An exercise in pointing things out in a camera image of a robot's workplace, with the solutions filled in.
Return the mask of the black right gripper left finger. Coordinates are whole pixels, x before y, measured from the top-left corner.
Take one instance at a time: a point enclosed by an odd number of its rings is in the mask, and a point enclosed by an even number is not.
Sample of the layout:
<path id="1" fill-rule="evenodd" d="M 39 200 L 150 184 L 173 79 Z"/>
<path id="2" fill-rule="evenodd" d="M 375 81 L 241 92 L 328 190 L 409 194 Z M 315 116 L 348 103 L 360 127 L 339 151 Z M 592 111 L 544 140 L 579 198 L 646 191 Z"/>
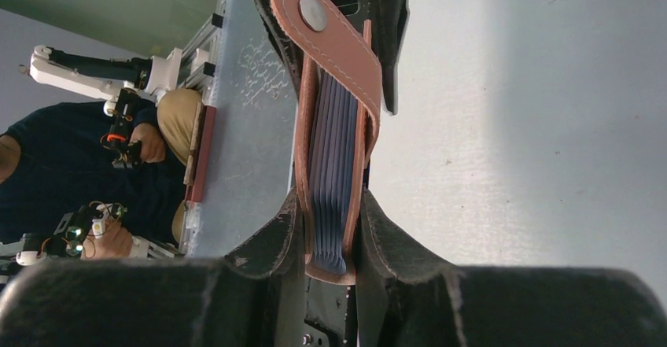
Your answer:
<path id="1" fill-rule="evenodd" d="M 2 292 L 4 346 L 298 346 L 305 317 L 297 193 L 220 258 L 53 260 Z"/>

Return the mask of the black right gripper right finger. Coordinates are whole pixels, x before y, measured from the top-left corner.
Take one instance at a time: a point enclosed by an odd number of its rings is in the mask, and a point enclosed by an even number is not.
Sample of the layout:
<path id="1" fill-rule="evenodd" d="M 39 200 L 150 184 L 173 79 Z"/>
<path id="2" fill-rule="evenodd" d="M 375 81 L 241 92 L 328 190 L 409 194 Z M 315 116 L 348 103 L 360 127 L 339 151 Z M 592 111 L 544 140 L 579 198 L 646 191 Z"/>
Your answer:
<path id="1" fill-rule="evenodd" d="M 362 195 L 356 269 L 363 346 L 663 346 L 650 288 L 609 268 L 457 266 Z"/>

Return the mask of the orange leather card holder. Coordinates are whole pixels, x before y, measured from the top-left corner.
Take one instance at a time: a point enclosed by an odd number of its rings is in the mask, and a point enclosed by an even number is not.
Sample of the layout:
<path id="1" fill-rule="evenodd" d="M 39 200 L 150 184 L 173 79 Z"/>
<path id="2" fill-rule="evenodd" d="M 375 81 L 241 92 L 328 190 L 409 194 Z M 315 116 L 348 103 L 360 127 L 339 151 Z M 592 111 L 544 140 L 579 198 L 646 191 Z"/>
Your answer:
<path id="1" fill-rule="evenodd" d="M 304 52 L 295 135 L 295 178 L 304 213 L 306 273 L 352 285 L 363 173 L 378 139 L 381 65 L 371 22 L 358 30 L 330 0 L 270 0 Z"/>

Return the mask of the operator hand lower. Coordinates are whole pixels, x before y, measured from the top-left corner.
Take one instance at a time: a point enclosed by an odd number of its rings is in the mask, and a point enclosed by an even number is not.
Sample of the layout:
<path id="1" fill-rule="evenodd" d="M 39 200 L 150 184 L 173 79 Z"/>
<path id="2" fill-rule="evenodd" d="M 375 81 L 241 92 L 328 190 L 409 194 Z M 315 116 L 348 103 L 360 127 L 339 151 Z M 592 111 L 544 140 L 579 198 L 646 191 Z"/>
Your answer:
<path id="1" fill-rule="evenodd" d="M 83 243 L 82 260 L 116 259 L 130 256 L 132 234 L 120 221 L 107 221 L 105 233 L 96 238 L 91 231 Z"/>

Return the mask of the operator hand upper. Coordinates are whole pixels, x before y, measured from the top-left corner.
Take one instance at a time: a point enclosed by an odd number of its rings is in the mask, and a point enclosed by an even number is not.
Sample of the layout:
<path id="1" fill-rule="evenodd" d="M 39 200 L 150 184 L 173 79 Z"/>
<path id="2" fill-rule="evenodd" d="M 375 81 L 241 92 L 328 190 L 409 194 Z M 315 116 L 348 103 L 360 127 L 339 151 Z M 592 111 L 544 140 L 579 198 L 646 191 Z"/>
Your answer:
<path id="1" fill-rule="evenodd" d="M 165 159 L 165 142 L 158 128 L 152 124 L 141 123 L 136 126 L 130 141 L 141 145 L 139 157 L 142 162 L 152 164 Z"/>

